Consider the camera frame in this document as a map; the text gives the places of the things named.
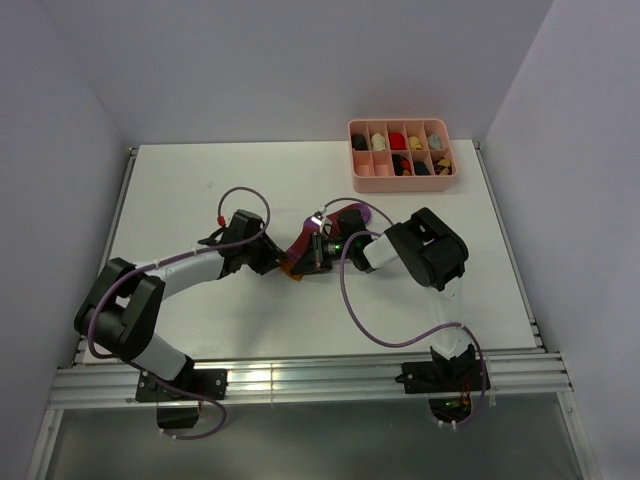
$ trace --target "pink tray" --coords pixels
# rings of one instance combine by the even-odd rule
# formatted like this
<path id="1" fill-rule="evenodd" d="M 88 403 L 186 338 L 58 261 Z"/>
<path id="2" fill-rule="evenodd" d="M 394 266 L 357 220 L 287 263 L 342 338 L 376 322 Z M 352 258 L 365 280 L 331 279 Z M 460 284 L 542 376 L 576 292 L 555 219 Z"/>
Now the pink tray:
<path id="1" fill-rule="evenodd" d="M 409 146 L 409 137 L 418 137 L 423 150 L 389 150 L 389 133 L 400 132 Z M 369 150 L 355 150 L 351 147 L 351 135 L 361 133 L 367 139 Z M 384 137 L 387 150 L 372 151 L 371 136 L 380 133 Z M 437 134 L 442 149 L 430 150 L 427 137 Z M 356 192 L 442 192 L 449 188 L 458 175 L 458 166 L 449 143 L 447 127 L 437 118 L 412 120 L 352 120 L 349 122 L 349 149 L 351 151 L 351 174 Z M 397 177 L 393 173 L 391 155 L 399 154 L 409 160 L 411 176 Z M 451 161 L 450 175 L 435 175 L 433 162 L 440 158 Z M 416 175 L 413 162 L 423 161 L 430 175 Z"/>

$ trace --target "glass panel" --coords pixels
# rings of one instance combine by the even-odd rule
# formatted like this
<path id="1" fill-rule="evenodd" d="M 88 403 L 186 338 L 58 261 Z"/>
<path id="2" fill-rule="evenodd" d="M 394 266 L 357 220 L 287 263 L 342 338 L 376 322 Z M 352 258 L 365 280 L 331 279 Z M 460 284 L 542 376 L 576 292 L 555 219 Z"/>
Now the glass panel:
<path id="1" fill-rule="evenodd" d="M 580 478 L 556 395 L 497 402 L 456 433 L 418 398 L 230 407 L 220 433 L 183 442 L 158 435 L 151 409 L 69 411 L 47 478 Z"/>

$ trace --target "black object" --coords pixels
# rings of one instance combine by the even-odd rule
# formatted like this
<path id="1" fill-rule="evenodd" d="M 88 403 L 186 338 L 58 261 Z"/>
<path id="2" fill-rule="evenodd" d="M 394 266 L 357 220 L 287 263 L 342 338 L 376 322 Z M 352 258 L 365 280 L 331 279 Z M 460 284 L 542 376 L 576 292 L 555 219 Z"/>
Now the black object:
<path id="1" fill-rule="evenodd" d="M 447 423 L 460 423 L 471 415 L 473 409 L 471 399 L 464 398 L 430 398 L 429 408 L 434 417 Z"/>
<path id="2" fill-rule="evenodd" d="M 422 160 L 418 160 L 413 162 L 413 169 L 416 172 L 416 175 L 429 175 L 429 169 L 427 168 L 427 164 Z"/>
<path id="3" fill-rule="evenodd" d="M 198 407 L 158 407 L 156 423 L 163 430 L 193 428 L 200 418 Z"/>
<path id="4" fill-rule="evenodd" d="M 351 146 L 359 151 L 369 150 L 367 139 L 361 133 L 354 133 L 351 135 Z"/>
<path id="5" fill-rule="evenodd" d="M 367 230 L 362 214 L 356 208 L 338 214 L 339 237 L 329 237 L 320 232 L 311 234 L 309 245 L 300 260 L 291 268 L 292 275 L 312 275 L 330 272 L 333 262 L 340 260 L 342 249 L 348 238 L 356 232 Z M 371 235 L 362 235 L 352 242 L 347 258 L 360 271 L 370 271 L 371 267 L 364 256 L 364 247 L 372 242 Z"/>
<path id="6" fill-rule="evenodd" d="M 464 273 L 469 250 L 436 214 L 421 208 L 404 223 L 396 223 L 385 235 L 407 270 L 423 287 L 443 291 L 445 285 Z"/>
<path id="7" fill-rule="evenodd" d="M 396 377 L 397 383 L 404 385 L 407 395 L 417 393 L 459 392 L 466 381 L 471 391 L 482 389 L 482 364 L 476 360 L 473 345 L 467 350 L 447 360 L 431 349 L 430 362 L 406 362 L 402 364 L 402 374 Z M 491 387 L 487 378 L 486 388 Z"/>
<path id="8" fill-rule="evenodd" d="M 200 245 L 228 245 L 240 242 L 256 235 L 262 230 L 264 222 L 255 213 L 237 210 L 228 227 L 222 227 L 209 237 L 198 241 Z M 264 275 L 280 265 L 284 252 L 269 238 L 266 233 L 247 245 L 220 250 L 224 265 L 220 278 L 240 270 L 242 265 L 249 265 L 254 272 Z"/>
<path id="9" fill-rule="evenodd" d="M 193 361 L 191 361 L 191 367 L 186 371 L 183 369 L 183 372 L 170 383 L 186 392 L 197 393 L 214 400 L 223 400 L 227 391 L 227 371 L 224 369 L 194 370 Z M 193 400 L 193 398 L 165 390 L 156 383 L 151 374 L 147 376 L 140 374 L 136 402 L 158 403 L 181 400 Z"/>
<path id="10" fill-rule="evenodd" d="M 409 160 L 397 153 L 391 155 L 391 161 L 393 162 L 393 173 L 396 177 L 402 177 L 405 171 L 411 172 L 411 165 Z"/>
<path id="11" fill-rule="evenodd" d="M 136 267 L 121 258 L 109 260 L 76 314 L 74 328 L 87 335 L 93 312 L 107 290 Z M 164 282 L 140 273 L 123 283 L 109 299 L 96 322 L 95 341 L 124 361 L 140 355 L 153 337 L 164 294 Z M 122 307 L 116 296 L 129 297 Z"/>

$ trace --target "compartment organizer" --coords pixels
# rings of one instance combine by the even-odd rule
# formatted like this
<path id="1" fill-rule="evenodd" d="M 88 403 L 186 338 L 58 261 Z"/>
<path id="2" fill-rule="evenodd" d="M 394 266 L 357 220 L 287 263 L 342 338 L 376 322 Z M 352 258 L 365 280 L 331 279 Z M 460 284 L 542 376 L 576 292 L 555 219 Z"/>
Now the compartment organizer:
<path id="1" fill-rule="evenodd" d="M 447 127 L 437 118 L 352 120 L 349 138 L 357 192 L 442 192 L 458 175 Z"/>

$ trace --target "metal frame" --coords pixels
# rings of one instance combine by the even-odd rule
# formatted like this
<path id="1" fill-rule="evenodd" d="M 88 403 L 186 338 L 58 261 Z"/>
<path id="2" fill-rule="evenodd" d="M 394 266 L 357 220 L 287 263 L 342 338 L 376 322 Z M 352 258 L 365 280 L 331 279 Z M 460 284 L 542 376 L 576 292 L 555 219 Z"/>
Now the metal frame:
<path id="1" fill-rule="evenodd" d="M 429 360 L 429 355 L 376 355 L 316 360 L 196 362 L 197 369 L 228 370 L 224 403 L 304 403 L 408 398 L 394 382 L 403 362 Z M 558 353 L 490 354 L 489 395 L 570 392 L 571 383 Z M 49 398 L 49 409 L 155 408 L 134 397 L 139 372 L 128 365 L 84 365 L 60 370 Z M 431 394 L 430 398 L 459 395 Z M 163 406 L 195 405 L 181 401 Z"/>
<path id="2" fill-rule="evenodd" d="M 602 473 L 600 473 L 587 431 L 578 413 L 573 392 L 558 393 L 558 402 L 562 409 L 564 421 L 567 424 L 567 431 L 573 444 L 573 450 L 576 453 L 582 478 L 586 480 L 602 480 Z"/>
<path id="3" fill-rule="evenodd" d="M 588 438 L 573 403 L 573 389 L 564 362 L 559 353 L 547 353 L 544 348 L 487 176 L 479 144 L 474 142 L 474 145 L 537 344 L 537 348 L 534 349 L 485 353 L 492 382 L 492 388 L 488 392 L 489 404 L 495 404 L 497 395 L 557 393 L 584 478 L 599 479 L 601 477 Z M 137 148 L 130 150 L 101 268 L 111 253 L 137 153 Z M 76 365 L 70 369 L 61 369 L 56 375 L 29 467 L 28 479 L 45 478 L 64 410 L 155 408 L 157 405 L 135 403 L 138 372 L 131 367 L 123 364 L 81 364 L 85 348 L 86 341 L 81 340 Z M 229 370 L 225 404 L 381 400 L 415 398 L 415 395 L 405 395 L 402 386 L 394 382 L 394 377 L 400 373 L 401 363 L 429 358 L 429 355 L 393 354 L 300 360 L 213 361 L 197 362 L 196 368 Z M 161 405 L 186 406 L 194 403 L 168 402 Z"/>
<path id="4" fill-rule="evenodd" d="M 28 480 L 44 480 L 46 478 L 63 414 L 64 410 L 45 410 L 40 433 L 25 477 Z"/>

